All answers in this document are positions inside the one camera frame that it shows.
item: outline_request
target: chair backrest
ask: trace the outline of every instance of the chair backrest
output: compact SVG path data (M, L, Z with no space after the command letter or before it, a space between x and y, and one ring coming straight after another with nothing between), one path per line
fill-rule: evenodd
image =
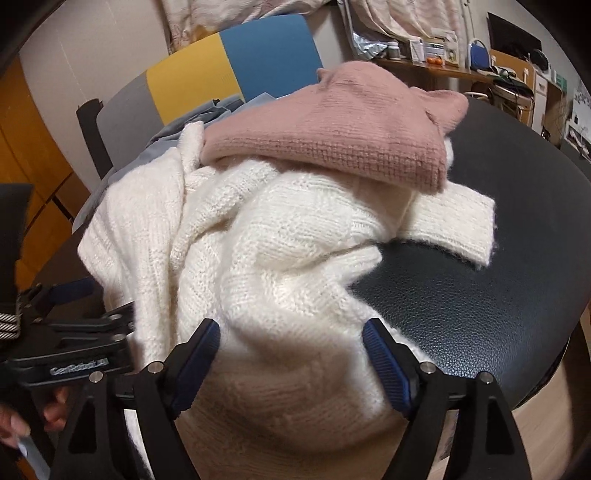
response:
M212 100L280 97L317 82L322 67L301 15L255 20L206 37L121 89L96 121L113 166L134 160L164 125Z
M100 137L99 127L96 125L96 117L102 109L103 103L98 98L93 98L80 105L76 110L82 136L101 180L113 168L105 143Z

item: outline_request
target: screw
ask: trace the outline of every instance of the screw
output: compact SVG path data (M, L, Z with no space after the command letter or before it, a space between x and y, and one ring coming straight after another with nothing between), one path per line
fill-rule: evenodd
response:
M426 374L433 374L437 371L437 367L431 362L421 362L420 368Z
M162 362L152 362L148 365L148 372L151 374L159 374L164 370L164 364Z
M89 376L88 376L88 380L90 380L93 383L98 383L101 380L103 380L103 372L92 372Z
M495 377L493 377L489 372L480 372L478 374L478 378L487 385L495 381Z

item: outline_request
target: curtain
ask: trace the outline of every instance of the curtain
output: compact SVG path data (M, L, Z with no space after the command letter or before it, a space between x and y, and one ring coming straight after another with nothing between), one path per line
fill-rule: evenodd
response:
M406 40L431 37L433 28L453 30L463 64L468 38L461 0L340 0L339 3L346 1L364 27L386 37Z
M330 0L161 0L172 49L233 25L280 14L309 14Z

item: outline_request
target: sweater cuff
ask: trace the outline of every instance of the sweater cuff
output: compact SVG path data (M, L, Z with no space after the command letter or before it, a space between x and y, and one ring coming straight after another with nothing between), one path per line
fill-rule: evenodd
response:
M441 193L416 195L397 236L437 245L477 265L488 266L494 229L495 201L448 181Z

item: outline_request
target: black leather seat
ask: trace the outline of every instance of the black leather seat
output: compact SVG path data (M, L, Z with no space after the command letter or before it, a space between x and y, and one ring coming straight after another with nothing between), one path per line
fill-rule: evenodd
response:
M515 407L591 296L591 184L549 142L477 100L451 138L450 180L496 201L490 267L394 241L353 289L443 370L494 373Z

